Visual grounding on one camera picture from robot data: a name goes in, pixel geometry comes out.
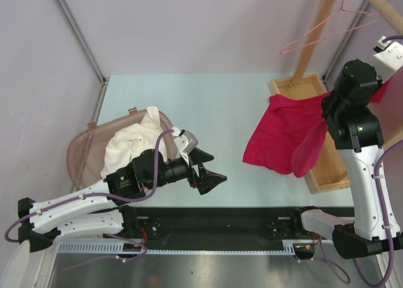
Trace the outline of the red t shirt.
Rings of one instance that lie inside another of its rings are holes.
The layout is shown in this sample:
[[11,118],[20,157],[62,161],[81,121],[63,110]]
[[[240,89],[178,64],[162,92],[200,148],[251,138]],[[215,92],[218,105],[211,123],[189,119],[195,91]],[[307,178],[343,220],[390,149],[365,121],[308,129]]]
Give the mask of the red t shirt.
[[380,124],[367,106],[380,103],[390,83],[378,80],[372,66],[353,60],[328,93],[303,100],[270,96],[243,162],[301,178],[316,165],[326,134],[338,150],[381,146]]

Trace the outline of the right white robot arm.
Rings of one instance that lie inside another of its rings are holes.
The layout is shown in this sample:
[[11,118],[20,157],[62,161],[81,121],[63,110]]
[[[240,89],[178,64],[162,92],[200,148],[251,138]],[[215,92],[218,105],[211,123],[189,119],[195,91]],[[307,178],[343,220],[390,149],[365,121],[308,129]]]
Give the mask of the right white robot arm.
[[367,107],[380,85],[375,67],[351,60],[322,101],[322,116],[347,169],[354,220],[310,206],[299,209],[299,217],[290,223],[295,237],[316,233],[332,241],[337,253],[347,260],[402,249],[402,231],[381,169],[385,153],[382,129]]

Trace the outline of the white t shirt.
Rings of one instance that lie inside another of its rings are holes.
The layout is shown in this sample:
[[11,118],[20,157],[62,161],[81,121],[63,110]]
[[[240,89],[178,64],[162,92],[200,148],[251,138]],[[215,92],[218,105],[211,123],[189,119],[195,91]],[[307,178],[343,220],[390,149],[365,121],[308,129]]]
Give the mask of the white t shirt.
[[106,145],[102,179],[125,167],[148,149],[155,149],[163,132],[157,107],[148,107],[140,123],[122,128]]

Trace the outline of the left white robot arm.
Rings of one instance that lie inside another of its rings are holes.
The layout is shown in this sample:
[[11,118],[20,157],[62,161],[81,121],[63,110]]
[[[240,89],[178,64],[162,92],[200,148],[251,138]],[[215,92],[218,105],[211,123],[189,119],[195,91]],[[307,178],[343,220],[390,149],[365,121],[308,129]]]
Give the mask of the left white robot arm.
[[186,180],[205,195],[227,177],[205,168],[214,157],[193,150],[190,162],[183,158],[165,161],[154,149],[144,151],[95,184],[57,199],[18,202],[17,243],[28,241],[30,251],[45,250],[66,238],[111,235],[134,238],[140,230],[133,205],[153,195],[158,187]]

